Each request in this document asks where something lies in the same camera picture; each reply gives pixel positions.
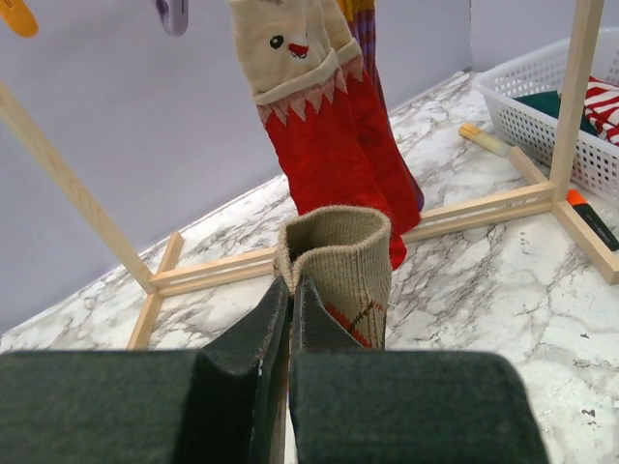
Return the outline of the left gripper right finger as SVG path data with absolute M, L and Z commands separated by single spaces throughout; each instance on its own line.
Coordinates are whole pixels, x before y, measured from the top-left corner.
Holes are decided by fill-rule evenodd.
M 545 463 L 523 382 L 503 357 L 362 347 L 296 287 L 290 412 L 302 463 Z

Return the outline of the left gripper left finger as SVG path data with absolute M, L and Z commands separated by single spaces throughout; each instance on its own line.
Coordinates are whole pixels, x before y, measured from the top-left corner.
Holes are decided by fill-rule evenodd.
M 1 357 L 5 463 L 281 463 L 289 291 L 214 341 Z

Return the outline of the wooden hanger rack frame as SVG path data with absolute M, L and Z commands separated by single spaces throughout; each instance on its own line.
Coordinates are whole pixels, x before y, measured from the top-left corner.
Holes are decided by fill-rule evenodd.
M 403 235 L 406 243 L 551 212 L 604 280 L 610 285 L 617 284 L 617 255 L 606 247 L 566 199 L 603 7 L 601 1 L 579 1 L 575 6 L 563 100 L 549 176 L 544 176 L 521 149 L 513 147 L 509 151 L 509 161 L 527 182 L 527 187 L 428 210 L 423 215 L 422 225 Z M 270 273 L 270 261 L 275 253 L 271 247 L 180 268 L 177 262 L 184 239 L 178 232 L 170 236 L 160 268 L 152 273 L 6 86 L 1 88 L 1 117 L 146 292 L 146 302 L 140 310 L 128 344 L 130 349 L 144 349 L 148 346 L 165 298 Z

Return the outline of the beige argyle sock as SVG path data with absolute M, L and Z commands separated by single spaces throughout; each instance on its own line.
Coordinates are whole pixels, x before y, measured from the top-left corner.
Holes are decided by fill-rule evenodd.
M 274 274 L 294 290 L 310 278 L 327 312 L 362 346 L 385 348 L 392 285 L 391 223 L 372 208 L 335 205 L 280 227 Z

